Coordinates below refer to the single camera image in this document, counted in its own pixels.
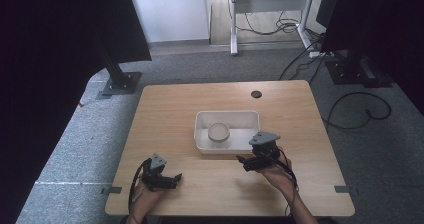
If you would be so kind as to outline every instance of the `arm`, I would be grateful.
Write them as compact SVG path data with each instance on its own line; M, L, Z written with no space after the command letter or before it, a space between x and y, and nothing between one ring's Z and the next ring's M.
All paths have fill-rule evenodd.
M279 160L291 168L290 159L280 156ZM296 191L292 181L283 174L279 167L273 166L258 170L277 190L283 194L287 200L290 211L298 224L318 224L317 220L312 216L311 212L305 206L299 193Z

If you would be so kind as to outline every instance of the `black metal stand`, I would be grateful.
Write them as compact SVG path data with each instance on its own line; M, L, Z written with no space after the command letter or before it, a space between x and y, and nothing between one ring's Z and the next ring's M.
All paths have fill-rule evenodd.
M392 78L379 71L371 59L365 56L357 61L359 62L357 65L352 65L349 60L325 62L333 83L336 85L362 84L367 88L392 86Z
M110 78L106 83L103 91L97 94L96 99L109 99L112 95L128 95L133 94L138 80L140 79L141 72L123 72L119 64L114 63L108 55L103 43L95 33L95 48L98 51L102 62L105 64Z
M391 87L393 80L379 71L366 50L369 45L369 34L375 23L375 16L380 12L385 0L374 0L366 25L359 27L351 49L343 61L328 61L325 63L334 84L363 84L365 87Z

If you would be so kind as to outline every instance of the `gray carpet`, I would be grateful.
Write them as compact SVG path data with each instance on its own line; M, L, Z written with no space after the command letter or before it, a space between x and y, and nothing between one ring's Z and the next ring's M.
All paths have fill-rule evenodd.
M136 107L146 85L277 80L302 49L205 52L153 56L151 62L121 64L124 71L141 71L135 94L96 100L109 75L94 75L74 116L34 184L18 223L119 223L121 217L105 214L107 196L123 151ZM297 63L307 62L305 57ZM319 61L295 79L310 80ZM293 76L296 64L283 79ZM333 104L350 92L369 92L392 108L388 119L371 120L355 130L328 128L337 160L356 208L341 223L424 223L424 118L402 90L365 89L333 85L324 65L311 83L319 111L328 117ZM367 119L365 110L384 116L388 109L376 98L352 95L341 101L331 121L356 126ZM166 218L164 222L187 223ZM207 219L192 223L211 223Z

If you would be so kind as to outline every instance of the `tripod base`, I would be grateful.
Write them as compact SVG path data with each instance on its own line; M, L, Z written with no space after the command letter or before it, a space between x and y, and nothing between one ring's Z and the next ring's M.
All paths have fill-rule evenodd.
M325 62L333 83L336 85L362 84L367 88L391 87L393 80L368 62L361 62L356 73L345 73L346 61Z
M128 78L125 85L115 85L111 78L106 83L103 91L99 92L96 99L109 99L112 95L128 95L133 94L135 87L137 86L138 80L140 79L141 72L124 72L124 75Z

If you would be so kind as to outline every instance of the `white wall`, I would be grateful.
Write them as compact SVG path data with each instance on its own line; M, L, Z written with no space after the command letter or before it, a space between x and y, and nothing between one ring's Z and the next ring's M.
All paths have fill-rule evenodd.
M133 0L147 42L209 39L205 0Z

